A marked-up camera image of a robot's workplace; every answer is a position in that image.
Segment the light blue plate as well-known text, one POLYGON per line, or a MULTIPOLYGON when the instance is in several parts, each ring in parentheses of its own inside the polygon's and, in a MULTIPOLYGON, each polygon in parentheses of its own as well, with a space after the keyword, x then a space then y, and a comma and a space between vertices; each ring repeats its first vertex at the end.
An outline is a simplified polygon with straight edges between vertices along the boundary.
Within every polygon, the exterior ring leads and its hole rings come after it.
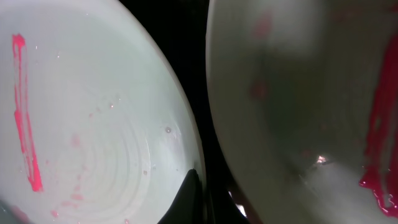
POLYGON ((187 172, 189 102, 119 1, 1 2, 1 222, 158 223, 187 172))

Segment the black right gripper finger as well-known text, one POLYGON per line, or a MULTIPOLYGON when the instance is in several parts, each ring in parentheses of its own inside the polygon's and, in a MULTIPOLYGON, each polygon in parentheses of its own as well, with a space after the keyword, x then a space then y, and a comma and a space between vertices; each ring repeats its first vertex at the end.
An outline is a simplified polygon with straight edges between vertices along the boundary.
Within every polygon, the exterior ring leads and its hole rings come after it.
POLYGON ((170 208, 158 224, 202 224, 203 191, 195 169, 190 169, 170 208))

